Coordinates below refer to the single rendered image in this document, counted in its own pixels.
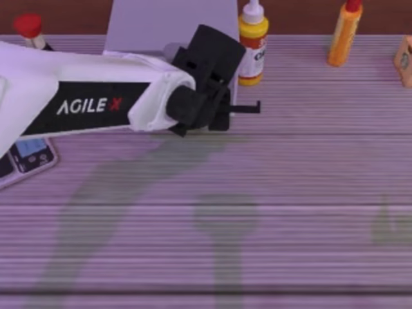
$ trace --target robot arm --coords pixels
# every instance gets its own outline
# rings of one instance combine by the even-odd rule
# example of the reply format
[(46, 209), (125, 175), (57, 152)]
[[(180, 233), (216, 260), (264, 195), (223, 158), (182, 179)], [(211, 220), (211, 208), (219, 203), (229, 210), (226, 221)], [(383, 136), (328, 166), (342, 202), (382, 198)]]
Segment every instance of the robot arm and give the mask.
[(113, 57), (43, 51), (0, 42), (0, 157), (19, 138), (130, 127), (229, 129), (228, 84), (245, 53), (201, 25), (172, 64), (144, 55)]

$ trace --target wooden table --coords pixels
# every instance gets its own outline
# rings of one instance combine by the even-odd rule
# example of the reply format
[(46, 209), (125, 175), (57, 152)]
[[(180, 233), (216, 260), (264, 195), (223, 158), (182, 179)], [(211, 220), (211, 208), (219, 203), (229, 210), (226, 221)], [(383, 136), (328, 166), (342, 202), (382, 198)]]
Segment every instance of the wooden table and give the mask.
[[(0, 308), (411, 308), (400, 40), (359, 36), (336, 69), (329, 37), (271, 37), (239, 93), (263, 112), (225, 134), (56, 138), (55, 168), (0, 191)], [(50, 43), (99, 53), (104, 36)]]

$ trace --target purple gray board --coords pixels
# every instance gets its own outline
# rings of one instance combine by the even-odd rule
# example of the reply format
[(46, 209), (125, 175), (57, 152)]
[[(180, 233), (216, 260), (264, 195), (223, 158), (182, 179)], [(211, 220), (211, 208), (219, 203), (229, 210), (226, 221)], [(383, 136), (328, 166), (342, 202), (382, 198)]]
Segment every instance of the purple gray board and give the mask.
[[(238, 41), (237, 0), (114, 0), (104, 49), (170, 61), (179, 46), (188, 45), (199, 24)], [(230, 83), (230, 89), (235, 105), (237, 79)]]

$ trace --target black bracket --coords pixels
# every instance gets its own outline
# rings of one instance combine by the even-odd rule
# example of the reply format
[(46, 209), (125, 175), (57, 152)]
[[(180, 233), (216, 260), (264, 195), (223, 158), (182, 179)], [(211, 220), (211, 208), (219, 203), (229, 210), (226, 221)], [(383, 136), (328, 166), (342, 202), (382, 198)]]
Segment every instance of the black bracket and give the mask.
[(169, 130), (185, 136), (188, 130), (209, 127), (227, 131), (231, 113), (260, 113), (256, 106), (231, 106), (229, 83), (246, 52), (238, 41), (209, 26), (200, 25), (188, 48), (180, 48), (172, 64), (192, 75), (196, 90), (179, 87), (170, 97), (166, 113), (178, 121)]

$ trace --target glue stick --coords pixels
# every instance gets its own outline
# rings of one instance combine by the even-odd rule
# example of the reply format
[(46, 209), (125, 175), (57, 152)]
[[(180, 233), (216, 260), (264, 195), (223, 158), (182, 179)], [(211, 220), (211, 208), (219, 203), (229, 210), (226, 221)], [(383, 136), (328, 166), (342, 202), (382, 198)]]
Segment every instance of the glue stick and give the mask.
[(250, 0), (239, 16), (240, 43), (246, 54), (239, 66), (239, 84), (254, 86), (263, 77), (269, 20), (259, 0)]
[(13, 27), (19, 35), (24, 37), (27, 46), (38, 50), (53, 50), (43, 37), (42, 21), (39, 15), (20, 15), (14, 20)]
[(347, 0), (342, 6), (330, 46), (328, 63), (331, 66), (342, 66), (348, 59), (362, 13), (362, 0)]

